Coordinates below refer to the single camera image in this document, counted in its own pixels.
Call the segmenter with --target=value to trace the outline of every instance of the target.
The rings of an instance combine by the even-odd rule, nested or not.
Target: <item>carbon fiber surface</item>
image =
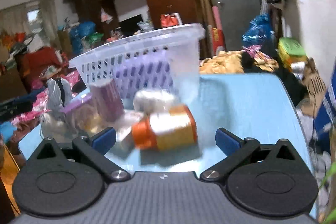
[[[21,215],[15,224],[270,224],[233,206],[217,184],[196,179],[194,172],[136,172],[110,184],[102,198],[87,210],[61,219]],[[307,215],[278,224],[313,224]]]

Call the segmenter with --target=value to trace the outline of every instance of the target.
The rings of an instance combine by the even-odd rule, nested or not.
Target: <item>red bag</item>
[[[179,25],[179,21],[174,14],[171,15],[161,15],[161,27],[172,27]]]

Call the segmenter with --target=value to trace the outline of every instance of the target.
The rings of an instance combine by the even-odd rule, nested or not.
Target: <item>yellow label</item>
[[[176,129],[173,133],[156,137],[156,144],[159,150],[172,149],[178,146],[193,144],[194,142],[191,125],[188,125],[185,128]]]
[[[184,109],[152,114],[150,125],[156,135],[159,150],[172,149],[195,142],[190,118]]]

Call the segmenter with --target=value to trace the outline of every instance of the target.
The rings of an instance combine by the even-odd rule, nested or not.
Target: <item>cardboard box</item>
[[[1,62],[6,62],[8,59],[8,50],[6,49],[6,47],[4,47],[1,43],[0,40],[0,63]]]
[[[0,91],[0,102],[27,94],[16,67],[0,76]]]
[[[58,31],[57,33],[61,44],[61,49],[70,59],[72,57],[72,45],[69,34],[66,31]]]

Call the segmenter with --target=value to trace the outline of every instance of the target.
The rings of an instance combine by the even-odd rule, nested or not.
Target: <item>window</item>
[[[46,33],[43,29],[43,19],[40,9],[33,9],[27,13],[29,28],[32,33],[38,33],[42,40],[47,38]]]

